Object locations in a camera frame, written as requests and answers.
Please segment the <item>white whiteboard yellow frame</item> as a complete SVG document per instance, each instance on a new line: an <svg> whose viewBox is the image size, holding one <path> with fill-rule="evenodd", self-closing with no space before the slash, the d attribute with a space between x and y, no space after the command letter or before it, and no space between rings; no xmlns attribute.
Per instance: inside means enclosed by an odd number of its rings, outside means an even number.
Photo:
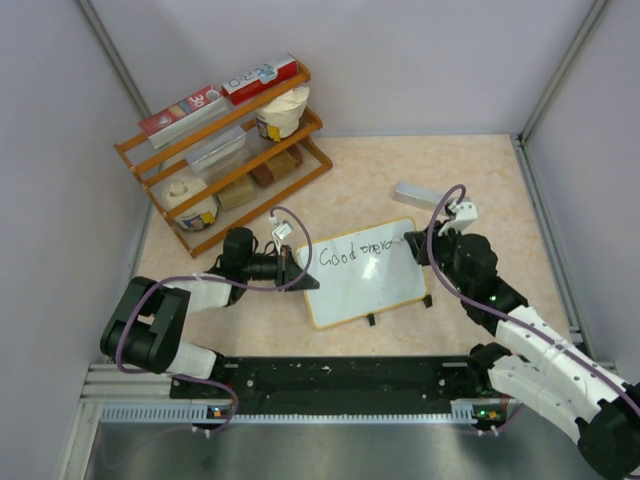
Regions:
<svg viewBox="0 0 640 480"><path fill-rule="evenodd" d="M400 217L299 247L298 263L309 264L308 273L320 282L318 290L305 292L312 324L325 329L429 295L408 242L391 242L416 229L413 218Z"/></svg>

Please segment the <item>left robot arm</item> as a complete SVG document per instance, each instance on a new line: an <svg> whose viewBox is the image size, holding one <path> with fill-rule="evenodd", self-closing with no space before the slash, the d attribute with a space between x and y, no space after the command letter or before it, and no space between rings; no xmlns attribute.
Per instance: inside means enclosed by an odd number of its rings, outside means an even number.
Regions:
<svg viewBox="0 0 640 480"><path fill-rule="evenodd" d="M175 376L209 397L225 391L227 374L218 366L223 356L182 339L186 317L236 304L251 289L251 281L271 281L265 292L320 288L308 273L310 265L300 266L277 235L269 245L259 252L253 232L237 227L227 232L222 253L203 274L163 281L134 278L103 330L101 353L125 373Z"/></svg>

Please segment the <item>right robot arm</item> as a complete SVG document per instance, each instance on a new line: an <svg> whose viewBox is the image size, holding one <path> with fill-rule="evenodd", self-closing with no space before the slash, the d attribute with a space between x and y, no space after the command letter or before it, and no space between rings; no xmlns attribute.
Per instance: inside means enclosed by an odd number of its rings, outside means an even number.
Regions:
<svg viewBox="0 0 640 480"><path fill-rule="evenodd" d="M403 235L467 316L494 337L473 348L466 380L476 394L517 400L561 430L605 479L639 476L639 387L598 364L556 332L498 274L498 257L478 234Z"/></svg>

